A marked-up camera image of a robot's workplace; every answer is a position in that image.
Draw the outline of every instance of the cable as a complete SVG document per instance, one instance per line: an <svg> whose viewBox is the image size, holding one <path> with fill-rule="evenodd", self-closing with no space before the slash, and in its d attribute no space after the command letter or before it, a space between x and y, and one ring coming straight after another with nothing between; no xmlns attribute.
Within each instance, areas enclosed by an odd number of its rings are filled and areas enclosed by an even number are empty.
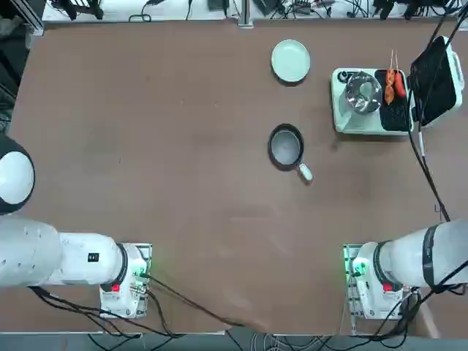
<svg viewBox="0 0 468 351"><path fill-rule="evenodd" d="M86 334L88 336L88 338L91 340L91 342L93 344L95 344L96 346L98 346L98 348L100 348L102 351L110 351L109 349L106 349L105 347L103 347L101 344L99 344L96 340L94 340L90 334Z"/></svg>
<svg viewBox="0 0 468 351"><path fill-rule="evenodd" d="M366 11L364 11L364 9L363 9L360 5L358 5L357 2L353 2L353 1L350 1L350 0L340 0L340 1L347 2L348 4L351 4L351 5L353 6L352 13L354 14L354 16L356 16L356 14L357 14L357 12L356 12L356 10L355 10L354 7L356 7L357 10L360 10L360 11L361 11L361 13L363 14L363 17L368 17L368 16L369 16L369 14L366 13Z"/></svg>
<svg viewBox="0 0 468 351"><path fill-rule="evenodd" d="M160 285L160 286L164 287L165 289L171 291L172 294L176 295L177 297L179 297L183 301L187 302L191 307L194 307L196 309L199 309L202 312L205 312L207 315L213 317L214 319L216 319L216 320L218 320L220 322L231 325L233 327L244 327L245 326L244 324L236 323L236 322L228 320L227 318L220 317L218 314L215 314L215 313L209 311L208 309L206 309L205 307L201 306L200 304L190 300L189 298L186 298L185 296L183 296L179 292L175 291L172 287L170 287L167 284L161 282L160 280L154 278L153 276L150 276L149 274L141 273L140 276L143 277L143 278L147 278L147 279L152 280L153 282L157 283L158 285Z"/></svg>
<svg viewBox="0 0 468 351"><path fill-rule="evenodd" d="M284 340L286 341L287 346L290 348L291 351L295 351L294 348L291 346L290 342L287 340L286 336L283 336Z"/></svg>
<svg viewBox="0 0 468 351"><path fill-rule="evenodd" d="M318 11L312 10L312 13L315 13L317 16L319 16L320 18L322 18L324 20L324 18L320 15L320 13Z"/></svg>
<svg viewBox="0 0 468 351"><path fill-rule="evenodd" d="M449 8L453 6L455 0L452 0L452 2L449 4ZM433 80L431 81L431 83L429 84L429 89L428 89L428 93L426 95L426 98L424 100L424 103L423 103L423 107L422 107L422 111L421 113L419 114L419 102L416 100L415 98L415 102L416 102L416 113L417 113L417 120L418 120L418 132L420 133L420 139L422 140L422 131L421 131L421 123L423 121L423 118L424 118L424 110L426 108L426 104L429 100L429 96L432 92L432 89L434 87L434 84L435 84L435 81L436 81L436 78L437 78L437 74L442 66L442 60L445 56L445 51L447 50L447 47L449 46L450 42L452 41L453 39L453 36L455 35L455 33L458 31L458 28L460 27L461 23L463 22L463 20L466 18L467 16L467 13L466 13L466 9L467 9L467 5L465 4L462 11L461 11L461 17L459 18L457 24L456 24L456 27L454 28L454 30L452 31L447 43L445 43L445 49L444 49L444 52L442 53L441 57L440 57L440 60L439 60L439 64L438 64L438 67L437 67L437 70L436 72L434 73L434 77L433 77ZM440 19L439 23L437 24L437 27L436 29L434 30L434 33L431 35L431 39L429 40L429 43L426 47L426 50L428 50L432 44L432 42L434 41L437 33L439 32L443 22L445 21L447 17L447 13L445 13L442 18ZM440 199L440 196L439 196L439 193L434 185L434 181L431 177L431 174L430 174L430 171L429 171L429 166L427 165L427 161L426 161L426 156L424 154L424 150L421 150L421 157L419 155L419 152L418 150L416 149L416 146L415 146L415 142L414 140L412 139L412 135L411 135L411 131L410 131L410 123L411 123L411 120L410 120L410 102L411 102L411 97L412 97L412 93L413 93L413 89L414 89L414 86L415 86L415 73L414 73L414 66L412 65L411 67L411 73L410 73L410 80L411 80L411 86L410 86L410 89L409 89L409 98L407 100L407 109L405 110L407 112L407 118L408 118L408 135L409 135L409 140L411 142L411 146L412 146L412 149L415 153L415 156L418 160L418 163L421 167L421 169L423 170L423 173L424 173L424 176L426 177L426 180L428 181L429 183L429 186L431 187L431 190L432 192L434 193L434 196L436 197L437 199L437 202L439 203L439 207L440 207L440 210L441 210L441 213L442 215L444 216L445 218L445 221L446 222L449 222L450 221L450 217L448 215L448 212L445 208L445 205L444 203L442 202L442 200Z"/></svg>
<svg viewBox="0 0 468 351"><path fill-rule="evenodd" d="M105 331L106 333L112 335L112 336L123 336L125 338L128 338L128 339L136 339L135 336L131 336L131 335L128 335L128 334L125 334L123 333L120 329L118 329L111 321L109 320L106 320L105 318L101 317L101 316L97 316L91 312L83 312L79 309L69 309L67 307L63 307L63 306L59 306L59 305L56 305L54 303L51 303L50 301L47 301L45 299L44 296L42 295L39 295L34 289L30 288L35 294L36 296L42 300L43 302L45 302L47 305L49 306L52 306L54 308L57 308L57 309L61 309L61 310L64 310L64 311L68 311L68 312L72 312L72 313L76 313L76 314L82 314L84 315L85 317L87 317L88 319L90 319L90 321L92 321L95 325L99 326L103 331ZM117 331L117 335L115 335L114 333L112 333L111 331L109 331L105 326L103 326L101 323L97 322L94 318L97 318L99 320L102 320L103 322L106 322L108 324L110 324L116 331Z"/></svg>
<svg viewBox="0 0 468 351"><path fill-rule="evenodd" d="M166 344L169 344L172 340L174 340L174 338L170 338L164 342L162 342L161 344L153 347L152 349L150 349L149 351L156 351L156 350L159 350L161 349L162 347L164 347Z"/></svg>
<svg viewBox="0 0 468 351"><path fill-rule="evenodd" d="M162 313L162 308L161 304L159 303L158 299L156 298L155 294L153 294L151 291L147 290L146 294L150 297L151 300L156 304L156 309L158 311L159 318L161 320L161 326L164 329L164 331L173 339L178 339L181 338L182 336L185 336L185 334L174 334L172 331L169 330L167 327L167 322L166 319Z"/></svg>
<svg viewBox="0 0 468 351"><path fill-rule="evenodd" d="M151 22L151 16L147 13L144 13L144 11L145 7L152 5L152 2L154 2L154 0L148 0L141 8L141 13L139 15L131 15L129 17L129 22L132 22L133 18L141 18L142 22Z"/></svg>
<svg viewBox="0 0 468 351"><path fill-rule="evenodd" d="M330 339L332 338L332 336L329 336L326 340L325 340L325 343L329 342ZM325 347L324 344L321 344L320 347L317 349L317 351L322 351L323 347Z"/></svg>
<svg viewBox="0 0 468 351"><path fill-rule="evenodd" d="M241 13L239 12L239 8L237 7L237 4L236 4L235 0L233 0L233 3L234 3L235 11L237 12L237 15L239 16L239 18L242 17Z"/></svg>
<svg viewBox="0 0 468 351"><path fill-rule="evenodd" d="M467 285L466 284L457 284L455 287L451 287L449 290L447 290L450 293L453 293L458 296L464 296L467 292Z"/></svg>
<svg viewBox="0 0 468 351"><path fill-rule="evenodd" d="M278 344L284 346L284 347L294 347L295 348L295 351L305 351L307 349L309 349L310 347L314 346L316 343L317 343L317 337L316 336L313 336L311 341L309 341L307 344L305 345L293 345L291 343L289 343L289 340L287 340L287 343L285 344L284 342L282 342L281 340L279 339L276 339L276 341L278 342Z"/></svg>
<svg viewBox="0 0 468 351"><path fill-rule="evenodd" d="M229 331L226 331L226 334L227 334L227 336L229 336L229 337L231 338L231 340L233 340L234 344L238 347L238 349L239 349L240 351L244 351L244 350L242 349L241 345L238 343L237 340L234 339L234 336L233 336Z"/></svg>
<svg viewBox="0 0 468 351"><path fill-rule="evenodd" d="M131 325L134 325L134 326L136 326L136 327L140 327L140 328L145 329L145 330L147 330L147 331L150 331L150 332L152 332L152 333L156 333L156 334L159 334L159 335L161 335L161 336L169 336L169 335L166 334L166 333L161 333L160 331L157 331L157 330L155 330L155 329L153 329L153 328L150 328L150 327L148 327L148 326L146 326L146 325L140 324L140 323L138 323L138 322L135 322L134 320L131 320L131 319L129 319L129 318L122 317L122 316L120 316L120 315L118 315L118 314L115 314L115 313L112 313L112 312L110 312L110 311L105 311L105 310L103 310L103 309L98 309L98 308L95 308L95 307L83 306L83 305L79 305L79 304L77 304L77 303L69 302L69 301L67 301L67 300L64 300L63 298L57 298L56 296L53 296L53 295L50 294L47 290L45 290L45 289L43 289L43 288L41 288L41 287L30 287L30 288L36 293L36 295L39 294L39 295L38 295L39 298L42 297L41 300L43 300L44 302L46 302L47 304L49 304L49 305L51 305L51 306L53 306L53 307L56 307L57 309L64 309L64 310L66 310L66 311L72 311L72 312L73 312L72 309L67 309L66 307L63 307L63 306L54 305L54 304L52 304L50 301L46 301L45 299L48 298L48 299L51 299L51 300L53 300L53 301L56 301L56 302L65 304L65 305L67 305L67 306L70 306L70 307L72 307L73 309L78 309L78 310L79 310L78 313L80 313L80 314L88 314L88 312L84 312L84 311L82 311L82 310L93 311L93 312L99 312L99 313L103 313L103 314L109 314L110 316L116 317L116 318L118 318L118 319L120 319L120 320L123 320L124 322L127 322L127 323L129 323L129 324L131 324Z"/></svg>
<svg viewBox="0 0 468 351"><path fill-rule="evenodd" d="M322 6L325 8L325 11L327 12L327 16L328 16L329 18L331 18L331 6L330 6L330 7L327 7L327 6L325 5L325 2L323 2L323 0L320 0L320 2L322 3Z"/></svg>
<svg viewBox="0 0 468 351"><path fill-rule="evenodd" d="M91 342L93 344L95 344L96 346L98 346L98 348L100 348L102 351L114 351L116 348L118 348L118 347L122 346L123 344L127 343L128 341L132 340L132 339L125 339L125 340L119 342L116 346L113 346L110 349L106 349L101 344L99 344L96 340L94 340L94 338L91 336L91 334L86 334L86 335L91 340Z"/></svg>
<svg viewBox="0 0 468 351"><path fill-rule="evenodd" d="M187 10L187 15L185 16L185 20L189 20L190 11L192 10L192 0L189 0L189 9Z"/></svg>

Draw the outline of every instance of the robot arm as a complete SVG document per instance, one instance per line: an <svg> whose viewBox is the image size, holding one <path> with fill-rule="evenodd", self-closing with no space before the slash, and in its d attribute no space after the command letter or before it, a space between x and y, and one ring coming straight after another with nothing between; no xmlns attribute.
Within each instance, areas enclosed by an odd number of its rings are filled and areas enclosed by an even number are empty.
<svg viewBox="0 0 468 351"><path fill-rule="evenodd" d="M134 244L95 233L59 233L16 215L0 217L0 287L99 284L101 309L121 317L146 313L149 256Z"/></svg>
<svg viewBox="0 0 468 351"><path fill-rule="evenodd" d="M394 241L362 245L352 261L363 316L385 319L406 287L435 287L468 259L468 221L458 219ZM468 282L468 268L446 285ZM398 319L395 314L390 319Z"/></svg>
<svg viewBox="0 0 468 351"><path fill-rule="evenodd" d="M48 224L0 217L0 286L106 284L122 270L122 250L100 234L59 233Z"/></svg>

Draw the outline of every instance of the brown table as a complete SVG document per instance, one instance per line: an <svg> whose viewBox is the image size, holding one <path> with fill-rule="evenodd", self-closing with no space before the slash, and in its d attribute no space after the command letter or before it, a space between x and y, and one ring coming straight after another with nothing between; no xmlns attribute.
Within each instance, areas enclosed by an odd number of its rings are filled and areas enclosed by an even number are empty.
<svg viewBox="0 0 468 351"><path fill-rule="evenodd" d="M407 71L434 28L330 20L257 23L252 30L230 22L48 30L32 48L11 130L37 169L22 213L59 230L152 242L154 274L259 331L337 333L342 245L398 238L438 222L439 214L405 139L334 132L330 76L337 67L387 67L391 48ZM296 87L279 84L268 64L286 38L300 40L312 56L309 76ZM468 57L466 34L453 45ZM452 217L468 208L466 111L426 133L429 164ZM311 186L268 160L269 133L282 122L303 133ZM53 291L99 303L95 287ZM159 296L175 331L225 328ZM96 330L26 288L2 290L0 307L2 331ZM431 313L435 332L418 323L413 333L466 337L467 298L437 296L425 321ZM159 327L154 309L143 322ZM349 327L345 316L341 332Z"/></svg>

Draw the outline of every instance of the black cable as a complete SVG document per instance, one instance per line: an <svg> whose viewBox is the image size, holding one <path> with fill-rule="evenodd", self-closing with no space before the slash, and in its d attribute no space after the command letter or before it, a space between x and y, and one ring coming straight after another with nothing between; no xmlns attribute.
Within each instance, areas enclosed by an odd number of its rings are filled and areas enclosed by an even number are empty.
<svg viewBox="0 0 468 351"><path fill-rule="evenodd" d="M453 293L454 295L464 296L467 293L467 285L466 284L457 284L455 287L451 287L447 291L449 293Z"/></svg>
<svg viewBox="0 0 468 351"><path fill-rule="evenodd" d="M234 3L235 11L237 12L237 15L239 16L239 18L242 17L241 13L239 12L239 8L237 7L237 4L236 4L235 0L233 0L233 3Z"/></svg>
<svg viewBox="0 0 468 351"><path fill-rule="evenodd" d="M105 347L103 347L99 342L97 342L92 336L91 334L87 334L88 335L88 338L91 340L91 342L93 344L95 344L96 346L98 346L98 348L100 348L102 351L114 351L115 349L117 349L118 347L122 346L123 344L126 344L128 341L132 340L132 339L125 339L121 342L119 342L116 346L112 346L110 349L106 349Z"/></svg>
<svg viewBox="0 0 468 351"><path fill-rule="evenodd" d="M148 0L143 7L141 8L141 13L139 15L131 15L129 17L129 22L132 22L133 18L141 18L142 22L151 22L151 16L147 13L143 13L145 11L145 7L151 4L153 0Z"/></svg>
<svg viewBox="0 0 468 351"><path fill-rule="evenodd" d="M325 11L327 12L327 16L331 17L331 7L327 7L325 5L325 2L323 2L323 0L320 0L320 2L322 3L322 6L325 8Z"/></svg>
<svg viewBox="0 0 468 351"><path fill-rule="evenodd" d="M452 2L449 4L449 8L453 6L455 0L452 0ZM448 38L447 42L445 43L445 49L443 50L443 53L440 57L440 60L439 60L439 64L437 66L437 70L436 72L434 73L434 77L433 77L433 80L431 81L431 83L429 84L429 89L428 89L428 93L426 95L426 98L424 100L424 103L423 103L423 107L421 109L421 112L419 112L419 102L416 100L415 98L415 102L416 102L416 113L417 113L417 120L418 120L418 132L421 133L421 124L422 124L422 121L424 119L424 110L426 109L426 104L429 100L429 96L432 92L432 89L434 87L434 84L435 84L435 81L436 81L436 78L437 78L437 74L439 73L440 71L440 68L442 66L442 61L443 61L443 58L445 57L445 51L447 50L449 44L451 43L455 33L458 31L458 28L460 27L461 23L463 22L463 20L466 18L466 16L468 15L467 13L467 5L465 4L464 5L464 8L463 10L460 12L460 18L456 24L456 27L454 28L454 30L452 31L450 37ZM428 50L432 44L432 42L434 41L437 33L439 32L443 22L445 21L447 17L447 13L445 13L442 18L440 19L439 23L437 24L437 27L436 29L434 30L434 33L431 35L431 39L429 40L429 43L426 47L426 50ZM414 89L414 86L415 86L415 82L414 82L414 79L415 79L415 73L413 72L414 70L414 67L412 66L412 69L411 69L411 73L410 73L410 80L412 81L411 82L411 86L410 86L410 90L409 90L409 99L407 101L407 109L406 109L406 112L407 112L407 118L408 118L408 121L410 123L410 101L411 101L411 96L412 96L412 91ZM449 222L450 221L450 216L448 215L448 212L445 208L445 205L444 203L442 202L442 200L440 199L440 196L439 196L439 193L435 187L435 184L434 184L434 180L432 179L431 177L431 173L430 173L430 170L429 170L429 166L427 165L427 161L426 161L426 157L425 155L419 155L419 152L418 150L416 149L416 146L415 146L415 143L414 143L414 140L412 139L412 135L411 135L411 131L409 130L408 131L408 135L409 135L409 140L411 142L411 146L412 146L412 149L413 151L415 152L415 155L416 155L416 158L418 159L418 163L421 167L421 169L423 170L423 173L424 173L424 176L426 177L426 180L428 181L429 183L429 186L431 187L431 190L432 192L434 193L434 196L436 197L437 199L437 202L439 203L439 207L440 207L440 211L442 213L442 215L444 216L444 219L446 222Z"/></svg>
<svg viewBox="0 0 468 351"><path fill-rule="evenodd" d="M168 340L162 342L161 344L153 347L152 349L150 349L149 351L156 351L156 350L159 350L161 349L162 347L164 347L166 344L170 343L172 340L174 340L174 338L169 338Z"/></svg>
<svg viewBox="0 0 468 351"><path fill-rule="evenodd" d="M192 0L189 0L189 9L187 10L187 15L185 16L185 20L189 20L190 11L192 10Z"/></svg>
<svg viewBox="0 0 468 351"><path fill-rule="evenodd" d="M158 299L156 298L155 294L153 294L151 291L146 290L146 294L150 297L151 300L153 300L154 304L156 305L156 309L158 311L159 318L161 320L161 326L162 329L173 339L181 338L182 336L185 336L185 334L174 334L172 331L169 330L167 327L167 322L166 319L162 313L162 307L161 304L159 303Z"/></svg>
<svg viewBox="0 0 468 351"><path fill-rule="evenodd" d="M324 19L324 18L320 15L320 13L319 13L318 11L312 10L312 13L315 13L317 16L319 16L320 18Z"/></svg>
<svg viewBox="0 0 468 351"><path fill-rule="evenodd" d="M283 336L283 338L286 340L286 343L289 347L296 347L298 349L302 349L304 347L310 347L312 345L310 345L317 337L316 336L313 336L312 339L305 345L293 345L289 342L289 340L287 340L287 337L286 336Z"/></svg>
<svg viewBox="0 0 468 351"><path fill-rule="evenodd" d="M183 296L182 294L180 294L179 292L175 291L172 287L168 286L167 284L161 282L160 280L154 278L153 276L150 276L149 274L146 274L146 273L142 273L140 274L141 277L143 278L147 278L147 279L150 279L152 280L153 282L157 283L158 285L161 285L162 287L164 287L165 289L171 291L172 294L178 296L180 299L182 299L183 301L187 302L190 306L196 308L196 309L199 309L200 311L202 312L205 312L207 315L213 317L214 319L220 321L220 322L223 322L225 324L228 324L228 325L231 325L233 327L244 327L245 325L244 324L240 324L240 323L236 323L236 322L233 322L231 320L228 320L227 318L223 318L223 317L220 317L218 314L215 314L211 311L209 311L208 309L206 309L205 307L201 306L200 304L190 300L189 298Z"/></svg>
<svg viewBox="0 0 468 351"><path fill-rule="evenodd" d="M237 342L237 340L234 339L234 336L229 331L226 331L226 334L227 334L227 336L229 336L231 338L231 340L233 340L234 344L238 347L238 349L240 351L244 351L242 349L241 345Z"/></svg>
<svg viewBox="0 0 468 351"><path fill-rule="evenodd" d="M294 348L291 346L290 342L287 340L287 337L283 336L283 339L286 342L286 345L290 348L290 350L295 351Z"/></svg>
<svg viewBox="0 0 468 351"><path fill-rule="evenodd" d="M90 335L90 334L86 334L88 336L88 338L91 340L91 342L93 344L95 344L96 346L98 346L98 348L100 348L102 351L110 351L109 349L106 349L105 347L103 347L99 342L97 342L96 340L93 339L93 337Z"/></svg>
<svg viewBox="0 0 468 351"><path fill-rule="evenodd" d="M352 345L352 346L347 347L345 349L334 349L334 348L329 347L327 345L327 343L330 341L331 337L326 341L323 341L322 339L319 338L319 341L322 344L322 347L326 347L327 349L329 349L331 351L350 351L350 350L355 349L357 347L361 347L361 346L370 344L373 341L382 341L382 340L385 340L385 339L390 339L392 336L379 336L378 334L380 333L380 331L382 330L383 326L388 321L388 319L390 318L392 313L401 305L402 302L403 302L403 300L400 300L398 303L395 304L395 306L390 310L390 312L388 312L387 317L381 322L380 326L378 327L378 329L375 331L374 334L372 334L371 336L359 336L362 339L367 339L365 342L361 342L359 344Z"/></svg>
<svg viewBox="0 0 468 351"><path fill-rule="evenodd" d="M128 335L128 334L125 334L123 333L119 328L117 328L117 326L115 324L113 324L111 321L109 320L106 320L104 317L101 317L99 315L95 315L91 312L84 312L84 311L81 311L79 309L69 309L67 307L63 307L63 306L59 306L59 305L56 305L55 303L52 303L50 301L48 301L44 296L42 295L39 295L36 291L34 291L34 289L30 288L35 294L36 296L42 300L43 302L45 302L47 305L49 306L52 306L56 309L61 309L61 310L64 310L64 311L68 311L68 312L72 312L72 313L76 313L76 314L81 314L81 315L84 315L85 317L87 317L88 319L90 319L90 321L92 321L95 325L97 325L98 327L100 327L103 331L105 331L106 333L112 335L112 336L123 336L127 339L136 339L137 336L133 336L133 335ZM102 320L103 322L106 322L108 324L110 324L112 326L112 328L114 328L116 331L117 331L117 334L114 334L113 332L109 331L103 324L97 322L94 318L97 318L99 320Z"/></svg>
<svg viewBox="0 0 468 351"><path fill-rule="evenodd" d="M83 306L83 305L79 305L79 304L77 304L77 303L72 303L72 302L67 301L67 300L65 300L65 299L63 299L63 298L57 298L56 296L53 296L53 295L50 294L47 290L45 290L45 289L43 289L43 288L41 288L41 287L34 287L34 289L36 289L37 292L39 292L39 294L41 294L42 297L44 297L44 298L49 298L49 299L54 300L54 301L56 301L56 302L65 304L65 305L67 305L67 306L72 307L73 309L78 309L78 310L80 310L80 311L81 311L81 310L86 310L86 311L99 312L99 313L103 313L103 314L109 314L110 316L116 317L116 318L118 318L118 319L120 319L120 320L123 320L124 322L127 322L127 323L129 323L129 324L131 324L131 325L134 325L134 326L136 326L136 327L140 327L140 328L145 329L145 330L147 330L147 331L150 331L150 332L152 332L152 333L156 333L156 334L159 334L159 335L161 335L161 336L169 336L169 335L167 335L166 333L161 333L160 331L157 331L157 330L155 330L155 329L153 329L153 328L150 328L150 327L148 327L148 326L146 326L146 325L140 324L140 323L138 323L138 322L135 322L134 320L131 320L131 319L129 319L129 318L122 317L122 316L120 316L120 315L118 315L118 314L115 314L115 313L112 313L112 312L110 312L110 311L105 311L104 309L98 309L98 308L96 308L96 307ZM63 306L54 306L54 307L59 308L59 309L65 309L65 310L70 311L69 309L66 309L66 308L63 307Z"/></svg>
<svg viewBox="0 0 468 351"><path fill-rule="evenodd" d="M368 17L368 16L369 16L369 14L364 15L364 14L366 13L366 11L364 11L364 9L363 9L361 6L359 6L357 3L355 3L354 1L350 1L350 0L342 0L342 1L347 2L348 4L353 5L353 11L352 11L352 13L353 13L354 15L356 15L356 12L355 12L354 8L357 7L357 10L360 10L360 11L362 12L363 17Z"/></svg>

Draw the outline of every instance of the white pan handle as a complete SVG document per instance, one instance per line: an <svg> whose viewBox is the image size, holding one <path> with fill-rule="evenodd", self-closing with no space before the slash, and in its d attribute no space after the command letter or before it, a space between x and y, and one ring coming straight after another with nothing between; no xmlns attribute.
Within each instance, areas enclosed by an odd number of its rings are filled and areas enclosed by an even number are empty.
<svg viewBox="0 0 468 351"><path fill-rule="evenodd" d="M299 173L301 174L302 178L304 178L304 180L308 182L312 181L312 178L313 178L312 172L305 163L301 162L298 169L299 169Z"/></svg>
<svg viewBox="0 0 468 351"><path fill-rule="evenodd" d="M456 75L458 75L458 81L460 82L461 90L463 90L465 88L465 79L463 77L463 71L461 70L460 58L455 51L453 51L452 54L453 59L455 60Z"/></svg>

